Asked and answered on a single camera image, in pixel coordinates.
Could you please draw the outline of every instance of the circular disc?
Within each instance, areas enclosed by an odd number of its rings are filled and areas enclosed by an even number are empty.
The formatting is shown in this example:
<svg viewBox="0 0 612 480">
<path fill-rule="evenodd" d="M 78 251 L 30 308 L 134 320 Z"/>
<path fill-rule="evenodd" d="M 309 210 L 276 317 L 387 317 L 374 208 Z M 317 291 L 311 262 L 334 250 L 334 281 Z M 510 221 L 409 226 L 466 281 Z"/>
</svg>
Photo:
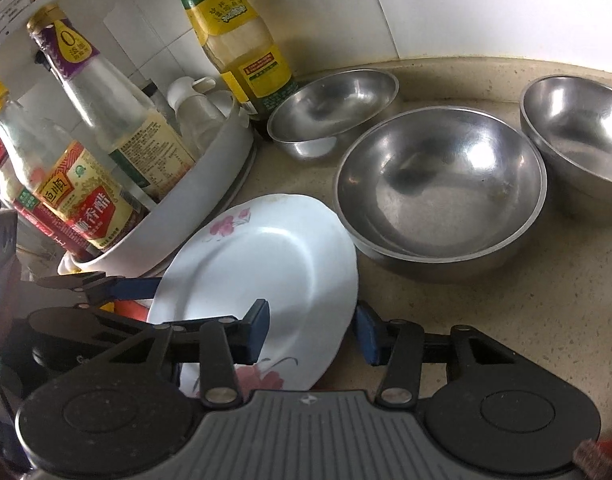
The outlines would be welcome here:
<svg viewBox="0 0 612 480">
<path fill-rule="evenodd" d="M 64 478 L 119 478 L 150 468 L 184 443 L 193 410 L 173 384 L 135 365 L 78 370 L 23 403 L 17 434 L 30 459 Z"/>
<path fill-rule="evenodd" d="M 486 365 L 442 387 L 425 412 L 449 454 L 495 473 L 540 475 L 570 466 L 599 435 L 593 402 L 545 370 Z"/>
</svg>

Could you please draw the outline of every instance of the stainless steel bowl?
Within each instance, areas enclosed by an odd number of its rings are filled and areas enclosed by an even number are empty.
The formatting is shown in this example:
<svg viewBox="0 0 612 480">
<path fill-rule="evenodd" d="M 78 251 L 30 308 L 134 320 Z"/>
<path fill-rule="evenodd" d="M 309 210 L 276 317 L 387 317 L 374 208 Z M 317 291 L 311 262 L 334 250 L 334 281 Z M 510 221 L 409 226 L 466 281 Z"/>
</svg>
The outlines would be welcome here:
<svg viewBox="0 0 612 480">
<path fill-rule="evenodd" d="M 268 133 L 297 160 L 342 153 L 374 124 L 401 110 L 399 81 L 382 70 L 346 70 L 317 79 L 282 102 Z"/>
<path fill-rule="evenodd" d="M 520 110 L 560 204 L 578 218 L 612 224 L 612 88 L 547 76 L 524 89 Z"/>
<path fill-rule="evenodd" d="M 499 267 L 546 197 L 528 138 L 470 108 L 420 108 L 378 124 L 343 156 L 336 212 L 367 256 L 412 278 L 457 282 Z"/>
</svg>

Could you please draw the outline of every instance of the ribbed gray plate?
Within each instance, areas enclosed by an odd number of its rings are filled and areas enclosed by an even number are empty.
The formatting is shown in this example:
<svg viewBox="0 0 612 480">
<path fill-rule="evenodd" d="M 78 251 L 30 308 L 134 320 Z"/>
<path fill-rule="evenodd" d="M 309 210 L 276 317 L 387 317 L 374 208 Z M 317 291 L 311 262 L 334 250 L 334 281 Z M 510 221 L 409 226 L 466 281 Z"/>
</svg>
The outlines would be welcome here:
<svg viewBox="0 0 612 480">
<path fill-rule="evenodd" d="M 212 412 L 177 455 L 135 480 L 484 480 L 439 452 L 409 413 L 363 392 L 256 392 Z M 582 480 L 570 471 L 557 480 Z"/>
</svg>

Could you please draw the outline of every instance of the purple label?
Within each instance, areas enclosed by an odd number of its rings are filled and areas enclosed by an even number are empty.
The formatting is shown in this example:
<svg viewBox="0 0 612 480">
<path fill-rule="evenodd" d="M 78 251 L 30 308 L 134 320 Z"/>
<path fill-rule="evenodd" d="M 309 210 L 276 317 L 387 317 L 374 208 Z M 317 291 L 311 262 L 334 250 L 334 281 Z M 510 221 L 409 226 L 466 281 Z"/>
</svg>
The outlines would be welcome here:
<svg viewBox="0 0 612 480">
<path fill-rule="evenodd" d="M 77 32 L 67 18 L 56 20 L 35 33 L 34 39 L 65 80 L 72 79 L 99 54 L 94 45 Z"/>
</svg>

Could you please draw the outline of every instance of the white plate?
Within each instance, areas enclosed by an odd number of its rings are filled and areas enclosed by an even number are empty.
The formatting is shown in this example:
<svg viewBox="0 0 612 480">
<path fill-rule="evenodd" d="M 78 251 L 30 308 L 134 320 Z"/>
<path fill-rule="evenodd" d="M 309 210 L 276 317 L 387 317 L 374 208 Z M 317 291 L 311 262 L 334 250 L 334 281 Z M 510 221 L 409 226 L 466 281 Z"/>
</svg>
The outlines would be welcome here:
<svg viewBox="0 0 612 480">
<path fill-rule="evenodd" d="M 263 298 L 270 330 L 259 362 L 237 369 L 241 387 L 308 390 L 337 354 L 357 290 L 355 246 L 335 213 L 310 196 L 266 195 L 230 208 L 186 243 L 148 322 L 241 319 Z M 196 394 L 198 370 L 184 365 L 184 394 Z"/>
</svg>

